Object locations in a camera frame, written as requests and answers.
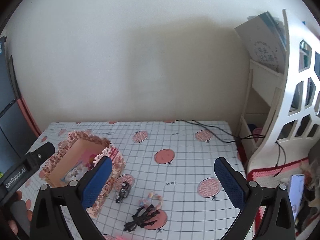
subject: black cable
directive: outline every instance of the black cable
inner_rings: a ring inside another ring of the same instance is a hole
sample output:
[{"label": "black cable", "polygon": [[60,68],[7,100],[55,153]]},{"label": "black cable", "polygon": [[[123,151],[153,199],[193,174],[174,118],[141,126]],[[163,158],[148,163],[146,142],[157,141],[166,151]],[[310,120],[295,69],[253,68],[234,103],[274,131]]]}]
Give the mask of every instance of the black cable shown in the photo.
[{"label": "black cable", "polygon": [[[235,136],[235,135],[233,135],[232,133],[228,133],[227,131],[223,130],[222,128],[220,128],[220,127],[218,127],[218,126],[200,123],[200,122],[198,122],[198,121],[196,121],[196,120],[192,120],[192,122],[189,122],[189,121],[186,121],[186,120],[183,120],[183,119],[178,119],[178,120],[175,120],[175,121],[173,121],[173,122],[177,122],[177,121],[183,121],[183,122],[186,122],[186,123],[189,123],[189,124],[194,124],[194,125],[201,126],[202,128],[206,129],[208,132],[210,132],[210,133],[211,133],[212,135],[214,135],[219,141],[221,141],[221,142],[223,142],[223,143],[234,143],[234,142],[236,142],[236,141],[241,141],[241,140],[245,140],[245,139],[265,138],[265,136],[264,136],[264,135],[261,135],[261,134],[248,135],[248,136],[246,136],[246,137]],[[223,131],[224,133],[233,136],[233,137],[236,138],[237,140],[224,141],[224,140],[222,140],[221,138],[219,138],[213,131],[211,131],[210,129],[208,129],[207,127],[217,128],[217,129],[219,129],[220,131]],[[283,154],[284,154],[284,164],[282,165],[281,170],[280,170],[279,172],[277,172],[273,177],[276,177],[277,175],[279,175],[279,173],[283,170],[284,165],[285,165],[286,162],[287,162],[287,155],[286,155],[286,153],[285,153],[285,150],[284,150],[283,147],[278,143],[278,141],[276,141],[276,144],[277,144],[278,147],[279,147],[279,154],[278,154],[278,159],[277,159],[277,163],[276,163],[276,166],[275,166],[275,167],[278,167],[278,165],[279,165],[281,150],[283,151]]]}]

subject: blue gripper pad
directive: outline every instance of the blue gripper pad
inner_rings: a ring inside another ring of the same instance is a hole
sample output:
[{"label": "blue gripper pad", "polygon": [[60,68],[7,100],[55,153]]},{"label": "blue gripper pad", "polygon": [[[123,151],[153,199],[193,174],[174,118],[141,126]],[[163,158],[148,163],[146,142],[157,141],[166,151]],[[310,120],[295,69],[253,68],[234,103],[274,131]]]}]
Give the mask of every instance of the blue gripper pad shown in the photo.
[{"label": "blue gripper pad", "polygon": [[78,195],[84,209],[92,207],[111,172],[112,161],[109,157],[104,156],[92,170],[87,171],[81,178]]},{"label": "blue gripper pad", "polygon": [[235,208],[242,210],[249,195],[247,180],[239,171],[235,171],[224,157],[214,162],[214,173]]}]

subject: metal screw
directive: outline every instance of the metal screw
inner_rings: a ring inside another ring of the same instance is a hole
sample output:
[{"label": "metal screw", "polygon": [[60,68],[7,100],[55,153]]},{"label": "metal screw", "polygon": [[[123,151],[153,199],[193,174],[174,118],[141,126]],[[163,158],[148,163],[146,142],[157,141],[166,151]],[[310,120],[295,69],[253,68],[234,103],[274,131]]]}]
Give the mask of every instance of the metal screw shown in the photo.
[{"label": "metal screw", "polygon": [[46,190],[47,188],[48,188],[48,184],[43,184],[40,187],[41,190]]},{"label": "metal screw", "polygon": [[249,185],[250,185],[251,187],[257,187],[258,183],[256,183],[254,180],[251,180],[251,181],[249,182]]},{"label": "metal screw", "polygon": [[78,185],[78,181],[76,179],[74,179],[74,180],[70,181],[69,185],[71,187],[77,186]]},{"label": "metal screw", "polygon": [[282,190],[286,190],[286,189],[287,189],[287,187],[285,186],[285,184],[280,184],[280,185],[279,185],[279,188],[282,189]]}]

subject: white wall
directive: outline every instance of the white wall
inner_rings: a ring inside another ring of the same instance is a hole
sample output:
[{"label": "white wall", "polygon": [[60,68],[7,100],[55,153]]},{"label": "white wall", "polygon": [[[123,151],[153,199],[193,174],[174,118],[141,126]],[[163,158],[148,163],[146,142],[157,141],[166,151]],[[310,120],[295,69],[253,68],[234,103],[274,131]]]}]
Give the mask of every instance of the white wall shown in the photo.
[{"label": "white wall", "polygon": [[6,26],[22,94],[54,121],[226,120],[244,103],[249,56],[234,27],[301,0],[24,0]]}]

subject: cabinet door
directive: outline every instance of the cabinet door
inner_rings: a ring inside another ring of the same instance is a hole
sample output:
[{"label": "cabinet door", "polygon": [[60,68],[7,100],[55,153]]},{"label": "cabinet door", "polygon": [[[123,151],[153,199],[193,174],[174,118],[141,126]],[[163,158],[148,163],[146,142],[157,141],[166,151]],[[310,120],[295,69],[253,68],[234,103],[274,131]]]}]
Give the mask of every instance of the cabinet door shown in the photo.
[{"label": "cabinet door", "polygon": [[4,37],[2,37],[0,38],[0,112],[14,99],[4,52]]},{"label": "cabinet door", "polygon": [[37,139],[18,103],[14,103],[0,118],[0,127],[19,156],[25,155]]},{"label": "cabinet door", "polygon": [[0,130],[0,172],[5,173],[20,157],[11,147],[4,134]]}]

